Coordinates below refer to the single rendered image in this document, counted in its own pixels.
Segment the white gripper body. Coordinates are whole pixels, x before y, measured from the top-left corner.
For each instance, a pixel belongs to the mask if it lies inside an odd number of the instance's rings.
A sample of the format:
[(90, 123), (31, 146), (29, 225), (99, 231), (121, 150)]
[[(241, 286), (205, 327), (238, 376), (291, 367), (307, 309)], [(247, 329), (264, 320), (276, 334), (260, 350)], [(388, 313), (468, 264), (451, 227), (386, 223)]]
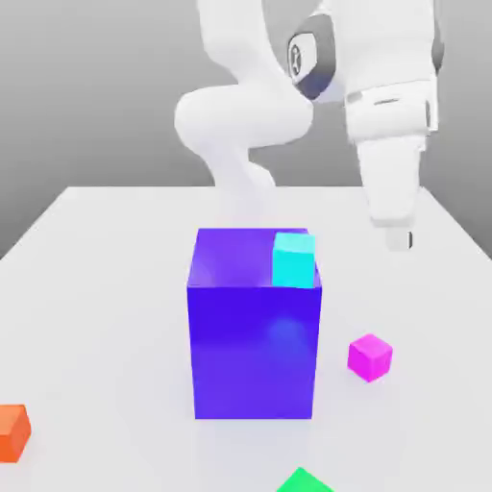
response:
[(410, 229), (413, 225), (421, 153), (420, 135), (366, 140), (357, 145), (362, 185), (376, 226)]

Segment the small cyan cube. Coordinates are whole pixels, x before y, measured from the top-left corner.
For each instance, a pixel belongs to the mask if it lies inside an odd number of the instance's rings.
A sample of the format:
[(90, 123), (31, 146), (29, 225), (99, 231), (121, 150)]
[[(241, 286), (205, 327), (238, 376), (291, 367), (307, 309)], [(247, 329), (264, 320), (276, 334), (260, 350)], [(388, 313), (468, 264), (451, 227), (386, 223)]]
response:
[(272, 251), (272, 284), (313, 288), (315, 238), (311, 234), (278, 232)]

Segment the small magenta cube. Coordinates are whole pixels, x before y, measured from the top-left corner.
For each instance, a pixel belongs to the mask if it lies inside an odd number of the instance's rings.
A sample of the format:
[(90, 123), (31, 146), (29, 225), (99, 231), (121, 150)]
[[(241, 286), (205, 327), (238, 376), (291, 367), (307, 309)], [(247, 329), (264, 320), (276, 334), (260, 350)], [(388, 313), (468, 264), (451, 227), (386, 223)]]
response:
[(350, 344), (348, 368), (371, 382), (389, 372), (392, 356), (391, 345), (368, 333)]

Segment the small green cube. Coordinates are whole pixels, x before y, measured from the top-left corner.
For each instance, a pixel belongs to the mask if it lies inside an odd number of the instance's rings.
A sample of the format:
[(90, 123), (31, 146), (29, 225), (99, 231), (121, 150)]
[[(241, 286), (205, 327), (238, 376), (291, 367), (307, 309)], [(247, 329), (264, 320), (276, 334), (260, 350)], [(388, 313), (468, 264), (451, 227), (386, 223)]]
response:
[(276, 492), (334, 492), (324, 482), (302, 467), (297, 468), (292, 475), (277, 489)]

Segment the small orange cube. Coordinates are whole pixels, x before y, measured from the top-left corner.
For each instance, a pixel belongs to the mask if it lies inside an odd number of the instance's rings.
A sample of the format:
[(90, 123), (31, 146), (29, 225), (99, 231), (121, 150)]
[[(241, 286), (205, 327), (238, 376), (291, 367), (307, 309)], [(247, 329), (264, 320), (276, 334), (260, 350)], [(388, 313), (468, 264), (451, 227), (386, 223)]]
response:
[(0, 405), (0, 463), (16, 463), (31, 436), (24, 405)]

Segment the large blue box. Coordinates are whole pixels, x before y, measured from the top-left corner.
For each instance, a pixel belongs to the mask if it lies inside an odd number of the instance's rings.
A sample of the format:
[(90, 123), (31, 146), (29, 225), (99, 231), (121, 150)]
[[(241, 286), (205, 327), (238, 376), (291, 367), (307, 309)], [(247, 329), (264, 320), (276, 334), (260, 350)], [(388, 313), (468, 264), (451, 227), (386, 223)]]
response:
[(198, 419), (312, 415), (322, 282), (275, 285), (278, 229), (201, 228), (186, 285)]

